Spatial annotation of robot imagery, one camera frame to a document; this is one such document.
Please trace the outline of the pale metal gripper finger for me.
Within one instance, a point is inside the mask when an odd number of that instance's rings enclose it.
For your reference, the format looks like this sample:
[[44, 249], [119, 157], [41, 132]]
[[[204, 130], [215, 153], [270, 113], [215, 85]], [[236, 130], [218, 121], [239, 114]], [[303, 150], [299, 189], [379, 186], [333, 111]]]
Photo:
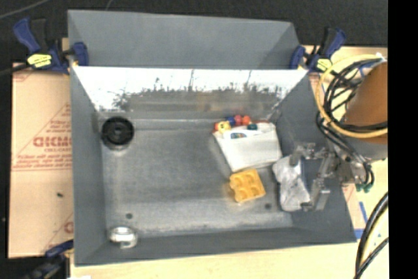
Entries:
[[333, 154], [328, 146], [317, 147], [314, 142], [299, 142], [289, 156], [290, 166], [297, 166], [304, 159], [332, 159]]
[[330, 189], [325, 185], [325, 177], [317, 172], [310, 185], [309, 200], [302, 203], [303, 211], [323, 211], [330, 196]]

